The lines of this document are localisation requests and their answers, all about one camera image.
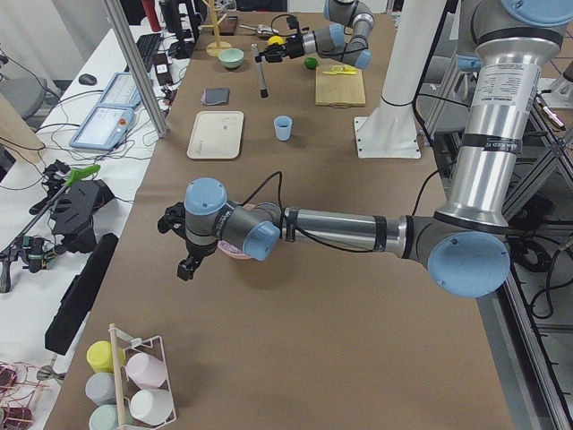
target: green bowl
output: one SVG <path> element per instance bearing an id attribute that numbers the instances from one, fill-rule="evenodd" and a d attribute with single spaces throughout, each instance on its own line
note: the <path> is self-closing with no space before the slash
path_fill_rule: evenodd
<path id="1" fill-rule="evenodd" d="M 244 52 L 236 47 L 230 47 L 218 53 L 218 60 L 227 69 L 236 69 L 243 63 Z"/>

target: white tray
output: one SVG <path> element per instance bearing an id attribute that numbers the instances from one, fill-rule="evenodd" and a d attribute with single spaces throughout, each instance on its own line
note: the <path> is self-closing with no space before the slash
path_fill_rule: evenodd
<path id="1" fill-rule="evenodd" d="M 195 117 L 187 157 L 190 159 L 234 159 L 241 150 L 244 113 L 206 111 Z"/>

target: wooden cutting board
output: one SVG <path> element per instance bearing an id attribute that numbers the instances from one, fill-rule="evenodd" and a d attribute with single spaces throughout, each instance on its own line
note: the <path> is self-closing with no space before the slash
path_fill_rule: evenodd
<path id="1" fill-rule="evenodd" d="M 352 107 L 366 106 L 362 71 L 356 74 L 324 74 L 332 64 L 321 64 L 316 68 L 316 106 Z"/>

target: keyboard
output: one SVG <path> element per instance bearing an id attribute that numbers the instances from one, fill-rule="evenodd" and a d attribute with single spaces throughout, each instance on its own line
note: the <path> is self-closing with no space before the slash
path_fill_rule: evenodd
<path id="1" fill-rule="evenodd" d="M 137 39 L 137 49 L 140 51 L 141 59 L 147 72 L 153 67 L 153 56 L 157 54 L 160 43 L 160 33 L 144 34 Z M 125 71 L 129 72 L 129 65 L 125 67 Z"/>

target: table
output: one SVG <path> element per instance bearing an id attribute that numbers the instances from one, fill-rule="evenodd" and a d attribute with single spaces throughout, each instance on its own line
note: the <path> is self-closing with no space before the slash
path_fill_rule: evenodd
<path id="1" fill-rule="evenodd" d="M 135 39 L 141 34 L 150 33 L 149 25 L 133 26 L 131 30 Z M 188 60 L 175 60 L 170 66 L 175 80 L 180 74 L 184 74 L 184 68 L 188 63 Z M 80 85 L 76 79 L 62 95 L 62 100 L 84 91 L 105 89 L 114 73 L 122 72 L 124 67 L 124 57 L 113 31 L 110 31 L 78 73 L 78 76 L 83 73 L 95 75 L 98 78 L 98 84 L 88 87 Z M 162 95 L 159 86 L 156 85 L 155 91 L 158 96 Z M 50 113 L 44 125 L 80 124 L 98 101 L 99 96 L 100 93 L 96 92 L 68 99 Z M 94 231 L 98 239 L 109 232 L 118 237 L 121 236 L 132 208 L 131 200 L 141 183 L 155 147 L 157 134 L 149 121 L 147 111 L 143 107 L 138 107 L 135 117 L 136 123 L 129 132 L 130 141 L 125 147 L 128 151 L 120 150 L 117 152 L 119 155 L 124 154 L 125 157 L 106 159 L 99 163 L 102 169 L 98 174 L 98 179 L 103 179 L 115 196 L 122 200 L 113 200 L 95 215 Z M 48 127 L 38 132 L 38 138 L 47 146 L 47 149 L 42 151 L 44 163 L 48 165 L 55 159 L 78 167 L 92 163 L 92 160 L 85 158 L 92 157 L 94 154 L 66 151 L 69 150 L 68 142 L 77 127 L 64 126 L 59 128 L 58 131 L 58 127 Z M 36 168 L 41 171 L 44 165 L 38 163 L 34 167 L 26 163 L 15 164 L 2 182 L 2 186 L 19 188 L 33 184 L 39 178 L 39 172 Z M 46 192 L 40 184 L 17 192 L 0 188 L 0 202 L 4 214 L 0 224 L 2 248 L 31 219 L 28 213 L 29 207 L 45 196 Z M 51 230 L 43 220 L 31 230 L 30 234 L 51 238 Z M 34 366 L 47 365 L 51 362 L 55 354 L 44 348 L 44 333 L 56 315 L 62 295 L 69 287 L 73 277 L 81 272 L 88 257 L 88 254 L 67 253 L 52 262 L 49 265 L 49 270 L 37 274 L 23 271 L 21 262 L 13 264 L 13 291 L 6 295 L 0 295 L 0 309 L 2 309 L 3 316 L 2 328 L 0 329 L 2 334 L 0 338 L 0 361 L 7 363 L 24 361 Z M 57 372 L 67 370 L 75 352 L 78 338 L 79 336 L 76 336 L 76 340 L 66 356 L 58 357 L 55 361 L 54 369 Z M 31 372 L 30 378 L 35 381 L 35 377 L 36 372 L 34 370 Z M 48 382 L 48 387 L 41 394 L 35 396 L 33 401 L 32 409 L 35 423 L 32 429 L 40 429 L 44 426 L 56 401 L 59 386 L 51 381 Z"/>
<path id="2" fill-rule="evenodd" d="M 241 14 L 242 23 L 269 14 Z M 300 14 L 301 27 L 327 23 Z M 507 429 L 512 424 L 473 300 L 441 291 L 419 265 L 391 254 L 342 254 L 310 244 L 278 244 L 265 263 L 209 257 L 195 280 L 175 276 L 184 242 L 156 223 L 181 201 L 190 180 L 214 176 L 241 201 L 269 173 L 285 174 L 283 201 L 308 209 L 390 218 L 409 213 L 432 151 L 419 160 L 359 159 L 352 118 L 367 116 L 379 94 L 394 36 L 388 16 L 372 33 L 364 73 L 367 106 L 315 107 L 314 76 L 303 59 L 266 64 L 269 99 L 259 99 L 250 44 L 233 72 L 205 53 L 203 37 L 175 106 L 171 134 L 150 162 L 130 219 L 78 345 L 46 429 L 85 426 L 94 406 L 83 395 L 91 375 L 84 353 L 107 326 L 164 337 L 178 419 L 171 429 Z M 228 86 L 230 103 L 205 108 L 204 88 Z M 234 161 L 185 157 L 201 110 L 241 110 L 241 154 Z M 272 118 L 294 119 L 289 142 Z M 274 201 L 266 188 L 259 201 Z M 420 214 L 444 201 L 429 183 Z"/>

